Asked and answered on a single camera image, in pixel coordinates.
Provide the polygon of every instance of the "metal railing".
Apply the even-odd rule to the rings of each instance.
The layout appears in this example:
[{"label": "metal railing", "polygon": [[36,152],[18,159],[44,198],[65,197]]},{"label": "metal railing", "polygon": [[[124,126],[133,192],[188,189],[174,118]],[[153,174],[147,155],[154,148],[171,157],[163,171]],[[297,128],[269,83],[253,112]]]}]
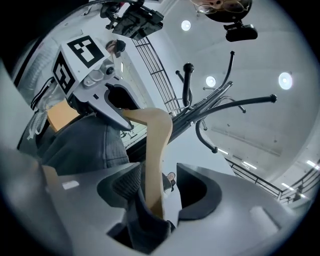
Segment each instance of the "metal railing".
[{"label": "metal railing", "polygon": [[168,74],[148,37],[139,41],[132,41],[150,73],[167,111],[171,112],[172,110],[179,109],[180,104]]},{"label": "metal railing", "polygon": [[296,181],[290,187],[293,189],[285,189],[280,197],[281,203],[292,203],[299,200],[301,197],[305,197],[304,194],[308,193],[312,189],[316,189],[320,185],[320,171],[316,168],[311,168],[301,179]]},{"label": "metal railing", "polygon": [[227,160],[235,175],[256,184],[276,199],[281,198],[283,191],[280,188],[276,187],[275,185],[272,185],[271,183],[265,181],[264,179],[246,170],[242,166],[230,161],[229,159],[225,158],[225,160]]}]

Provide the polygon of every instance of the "white ceiling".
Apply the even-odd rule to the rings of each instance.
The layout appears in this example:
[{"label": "white ceiling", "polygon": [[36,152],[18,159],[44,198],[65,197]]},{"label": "white ceiling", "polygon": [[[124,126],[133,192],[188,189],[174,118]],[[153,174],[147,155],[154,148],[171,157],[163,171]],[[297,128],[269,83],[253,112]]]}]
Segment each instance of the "white ceiling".
[{"label": "white ceiling", "polygon": [[[164,19],[162,31],[171,42],[163,48],[178,55],[172,62],[194,64],[194,103],[209,93],[202,90],[207,76],[214,76],[217,85],[222,82],[230,51],[235,51],[230,76],[234,85],[227,95],[236,100],[278,96],[275,104],[245,106],[246,114],[232,108],[206,119],[207,134],[216,145],[257,166],[256,173],[263,178],[275,180],[305,151],[319,112],[319,67],[309,46],[290,18],[270,0],[254,0],[243,23],[256,27],[258,39],[240,42],[228,42],[223,24],[197,16],[190,1],[176,2]],[[191,22],[189,31],[181,29],[183,20]],[[279,87],[282,72],[292,72],[289,90]],[[304,154],[317,161],[319,145],[315,148]]]}]

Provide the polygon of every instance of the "gray cloth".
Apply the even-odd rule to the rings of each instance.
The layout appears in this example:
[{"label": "gray cloth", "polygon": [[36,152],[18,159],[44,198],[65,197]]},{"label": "gray cloth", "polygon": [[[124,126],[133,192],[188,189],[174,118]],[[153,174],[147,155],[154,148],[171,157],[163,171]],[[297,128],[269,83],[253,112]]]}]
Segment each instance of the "gray cloth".
[{"label": "gray cloth", "polygon": [[41,163],[54,167],[59,176],[129,163],[120,131],[95,115],[76,119],[56,134],[48,149],[41,148],[40,152]]}]

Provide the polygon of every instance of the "round recessed light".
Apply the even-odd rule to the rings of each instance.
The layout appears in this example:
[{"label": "round recessed light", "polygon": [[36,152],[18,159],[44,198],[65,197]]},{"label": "round recessed light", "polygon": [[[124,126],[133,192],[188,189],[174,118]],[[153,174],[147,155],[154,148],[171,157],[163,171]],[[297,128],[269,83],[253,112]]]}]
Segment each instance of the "round recessed light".
[{"label": "round recessed light", "polygon": [[293,84],[292,77],[289,73],[283,72],[279,75],[279,85],[284,90],[289,90]]},{"label": "round recessed light", "polygon": [[190,28],[191,28],[191,23],[189,20],[184,20],[182,21],[181,23],[181,28],[184,30],[184,31],[188,31]]},{"label": "round recessed light", "polygon": [[205,82],[206,82],[206,85],[209,87],[214,87],[216,85],[216,79],[213,76],[208,76]]}]

